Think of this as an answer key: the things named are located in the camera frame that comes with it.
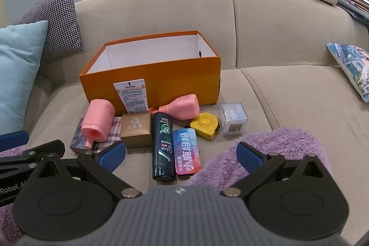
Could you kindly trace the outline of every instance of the pink plastic bottle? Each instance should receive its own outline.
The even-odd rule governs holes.
[[[105,99],[91,100],[81,127],[82,134],[87,138],[86,146],[88,148],[92,147],[94,141],[106,141],[114,115],[115,109],[110,101]]]
[[[197,96],[189,94],[176,98],[168,105],[159,107],[159,112],[167,113],[179,120],[188,120],[199,116],[200,107]]]

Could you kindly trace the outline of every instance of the beige sofa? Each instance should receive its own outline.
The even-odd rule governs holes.
[[[60,139],[65,157],[88,103],[78,75],[104,42],[154,33],[199,30],[221,55],[218,104],[242,102],[247,132],[302,128],[324,145],[350,206],[343,236],[356,243],[369,230],[369,104],[326,50],[328,42],[369,47],[366,27],[319,0],[83,0],[76,3],[83,50],[43,64],[25,118],[30,147]],[[199,138],[202,163],[229,138]],[[151,150],[131,150],[115,170],[145,192]]]

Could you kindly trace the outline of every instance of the patterned pillow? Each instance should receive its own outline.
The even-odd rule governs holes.
[[[328,50],[365,102],[369,101],[369,52],[353,45],[328,43]]]
[[[73,0],[40,0],[13,25],[32,24],[41,20],[49,22],[41,62],[82,49]]]

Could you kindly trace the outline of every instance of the pink cup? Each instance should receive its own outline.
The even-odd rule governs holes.
[[[87,138],[88,148],[92,147],[94,141],[105,142],[108,139],[114,115],[115,109],[110,101],[104,99],[91,101],[81,128],[82,134]]]

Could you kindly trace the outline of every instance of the open shoe box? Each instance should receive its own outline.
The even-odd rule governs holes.
[[[109,100],[116,115],[127,111],[114,83],[140,78],[149,108],[192,93],[205,105],[218,100],[220,60],[198,31],[164,33],[105,43],[79,77],[88,101]]]

